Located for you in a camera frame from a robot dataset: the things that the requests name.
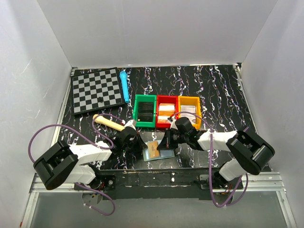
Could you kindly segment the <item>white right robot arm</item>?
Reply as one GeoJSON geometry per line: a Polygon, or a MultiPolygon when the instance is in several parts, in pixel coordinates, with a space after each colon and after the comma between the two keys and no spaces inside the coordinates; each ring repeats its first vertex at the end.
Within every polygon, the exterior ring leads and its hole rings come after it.
{"type": "Polygon", "coordinates": [[[187,117],[172,122],[157,149],[175,150],[183,143],[198,151],[215,149],[232,153],[233,159],[222,164],[205,181],[221,189],[244,174],[258,175],[275,155],[274,148],[249,127],[223,133],[197,130],[187,117]]]}

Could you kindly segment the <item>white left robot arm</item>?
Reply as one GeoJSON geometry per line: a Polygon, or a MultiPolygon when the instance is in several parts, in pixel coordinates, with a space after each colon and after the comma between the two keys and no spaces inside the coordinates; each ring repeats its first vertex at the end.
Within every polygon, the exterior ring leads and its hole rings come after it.
{"type": "Polygon", "coordinates": [[[135,128],[127,126],[112,138],[94,143],[77,131],[88,144],[69,145],[65,141],[57,141],[36,160],[31,155],[31,146],[35,137],[44,129],[38,130],[28,145],[28,155],[33,162],[33,168],[42,180],[47,190],[54,190],[64,182],[80,182],[89,189],[100,187],[101,178],[88,164],[107,161],[111,155],[125,152],[141,152],[148,148],[135,128]]]}

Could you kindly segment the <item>green card holder wallet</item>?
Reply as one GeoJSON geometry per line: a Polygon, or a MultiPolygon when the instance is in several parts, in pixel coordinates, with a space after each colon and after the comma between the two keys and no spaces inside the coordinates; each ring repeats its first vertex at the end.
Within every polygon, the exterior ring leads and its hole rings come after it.
{"type": "Polygon", "coordinates": [[[173,158],[174,150],[157,150],[160,140],[147,142],[147,148],[143,150],[143,160],[145,162],[173,158]]]}

